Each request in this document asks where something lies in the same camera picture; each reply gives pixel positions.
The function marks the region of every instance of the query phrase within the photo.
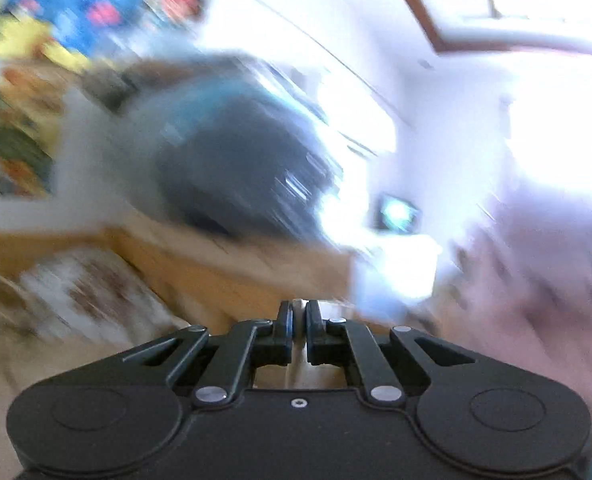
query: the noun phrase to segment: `white ceiling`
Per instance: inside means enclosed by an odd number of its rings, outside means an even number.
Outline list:
[[[385,53],[400,65],[403,72],[418,73],[419,60],[434,65],[437,61],[405,0],[344,0],[372,31]]]

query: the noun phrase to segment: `screw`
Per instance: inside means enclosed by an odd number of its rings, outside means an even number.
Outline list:
[[[293,399],[291,405],[294,408],[306,408],[309,403],[305,399]]]
[[[227,399],[227,392],[220,386],[203,386],[196,391],[196,399],[213,404]]]
[[[396,402],[403,396],[403,393],[400,388],[395,386],[376,386],[371,391],[371,396],[380,402]]]

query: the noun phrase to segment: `metal rivet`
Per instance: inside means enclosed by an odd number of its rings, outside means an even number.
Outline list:
[[[306,408],[309,403],[305,399],[293,399],[291,405],[294,408]]]
[[[227,399],[227,392],[220,386],[203,386],[196,391],[196,399],[201,402],[220,402]]]
[[[396,402],[403,396],[403,393],[400,388],[395,386],[376,386],[371,391],[371,396],[380,402]]]

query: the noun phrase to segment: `colorful poster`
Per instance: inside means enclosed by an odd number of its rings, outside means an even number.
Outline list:
[[[0,70],[0,196],[34,200],[54,192],[64,95],[76,76],[48,64]]]
[[[73,72],[103,34],[133,23],[143,0],[0,0],[0,58],[49,59]]]

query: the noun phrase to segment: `wall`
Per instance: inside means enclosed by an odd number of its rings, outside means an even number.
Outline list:
[[[211,0],[201,44],[332,70],[343,69],[339,59],[388,102],[406,109],[402,75],[343,0]],[[0,201],[0,230],[92,230],[102,222],[122,218],[124,203],[102,182],[98,171],[97,134],[103,130],[105,117],[76,91],[70,99],[56,196],[48,202]],[[374,196],[384,187],[395,191],[393,182],[397,183],[398,176],[390,178],[390,173],[398,171],[399,157],[390,156],[375,166]]]
[[[450,269],[450,241],[481,218],[479,205],[505,168],[503,73],[429,77],[410,84],[413,136],[407,151],[409,199],[423,211],[421,230],[444,249],[438,276]]]

